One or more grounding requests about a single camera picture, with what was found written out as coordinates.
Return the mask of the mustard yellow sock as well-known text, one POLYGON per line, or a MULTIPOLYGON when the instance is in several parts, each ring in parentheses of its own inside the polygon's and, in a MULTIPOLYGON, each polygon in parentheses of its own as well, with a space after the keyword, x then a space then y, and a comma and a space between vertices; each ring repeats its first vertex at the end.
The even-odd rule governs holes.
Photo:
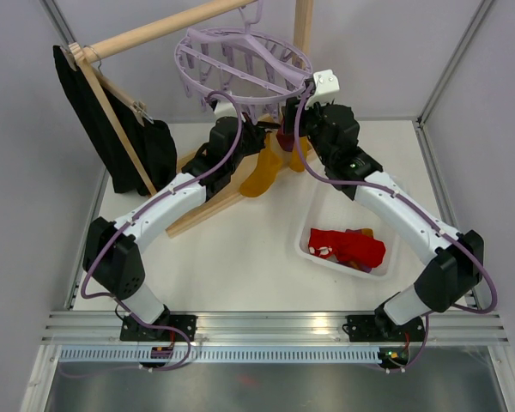
POLYGON ((240 185, 239 193, 243 197, 260 197, 275 182, 276 175, 281 169, 282 159, 273 150, 271 134, 264 139, 264 148, 257 157, 257 164, 253 172, 240 185))

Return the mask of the mustard sock brown cuff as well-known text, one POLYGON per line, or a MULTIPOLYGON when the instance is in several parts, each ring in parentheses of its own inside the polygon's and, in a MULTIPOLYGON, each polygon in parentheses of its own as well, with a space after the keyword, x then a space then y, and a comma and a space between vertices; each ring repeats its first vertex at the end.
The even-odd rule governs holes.
POLYGON ((306 164, 306 158, 308 154, 308 142, 307 138, 299 137, 297 140, 294 141, 292 154, 290 161, 288 163, 288 167, 296 172, 296 173, 302 173, 306 170, 305 164, 306 164))

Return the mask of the purple round clip hanger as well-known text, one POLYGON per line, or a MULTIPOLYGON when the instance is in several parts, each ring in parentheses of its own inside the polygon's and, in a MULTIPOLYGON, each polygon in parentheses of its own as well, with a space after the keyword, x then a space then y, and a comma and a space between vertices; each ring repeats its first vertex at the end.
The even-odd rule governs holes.
POLYGON ((176 45, 174 60, 185 94, 205 111, 209 93, 230 94, 253 122, 281 119, 285 101, 299 95, 312 77, 307 55, 285 40, 253 29, 262 17, 259 1, 250 18, 238 9, 241 27, 190 27, 176 45))

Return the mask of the maroon purple striped sock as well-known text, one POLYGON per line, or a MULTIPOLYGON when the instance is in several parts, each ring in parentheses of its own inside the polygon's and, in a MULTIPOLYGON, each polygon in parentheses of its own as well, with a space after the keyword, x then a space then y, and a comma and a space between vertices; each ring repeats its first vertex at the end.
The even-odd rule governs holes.
POLYGON ((281 149, 285 152, 292 152, 294 148, 294 134, 293 133, 284 133, 282 130, 276 132, 276 139, 281 147, 281 149))

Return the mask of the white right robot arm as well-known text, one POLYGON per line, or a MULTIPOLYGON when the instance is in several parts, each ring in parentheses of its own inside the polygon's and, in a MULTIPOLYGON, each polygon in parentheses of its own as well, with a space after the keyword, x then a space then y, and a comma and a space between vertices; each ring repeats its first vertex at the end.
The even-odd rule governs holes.
POLYGON ((408 322, 445 312, 486 279, 483 238, 437 220, 400 190, 360 147, 360 125, 350 107, 308 104, 293 97, 286 103, 283 129, 311 144, 324 166, 322 182, 385 221, 424 264, 412 285, 375 309, 374 327, 380 336, 393 339, 408 322))

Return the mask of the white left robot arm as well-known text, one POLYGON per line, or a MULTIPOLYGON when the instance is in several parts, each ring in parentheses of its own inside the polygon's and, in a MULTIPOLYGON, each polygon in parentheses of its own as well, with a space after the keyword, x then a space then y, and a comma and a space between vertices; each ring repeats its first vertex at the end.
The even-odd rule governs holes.
POLYGON ((161 191, 113 221, 99 217, 90 224, 83 283, 97 281, 100 296, 130 312, 148 339, 163 339, 170 329, 169 311, 145 282, 142 253, 173 223, 229 185, 241 161, 264 149, 279 127, 267 121, 254 124, 248 117, 219 118, 209 140, 161 191))

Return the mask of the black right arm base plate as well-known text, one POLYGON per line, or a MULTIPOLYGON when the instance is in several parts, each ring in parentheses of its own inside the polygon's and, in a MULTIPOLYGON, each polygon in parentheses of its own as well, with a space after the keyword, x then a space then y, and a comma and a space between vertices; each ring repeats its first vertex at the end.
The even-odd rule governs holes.
POLYGON ((376 325, 372 314, 353 314, 346 317, 342 325, 351 342, 422 342, 425 325, 420 318, 414 318, 402 326, 388 326, 382 330, 376 325))

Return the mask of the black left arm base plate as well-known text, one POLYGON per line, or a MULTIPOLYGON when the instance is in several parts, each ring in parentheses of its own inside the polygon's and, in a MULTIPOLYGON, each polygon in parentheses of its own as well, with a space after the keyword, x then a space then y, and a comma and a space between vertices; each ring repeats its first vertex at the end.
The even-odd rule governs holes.
POLYGON ((168 330, 157 330, 139 324, 132 316, 123 318, 119 339, 121 342, 183 342, 185 339, 175 330, 186 334, 193 342, 197 330, 197 316, 187 314, 166 314, 157 318, 154 326, 168 326, 168 330))

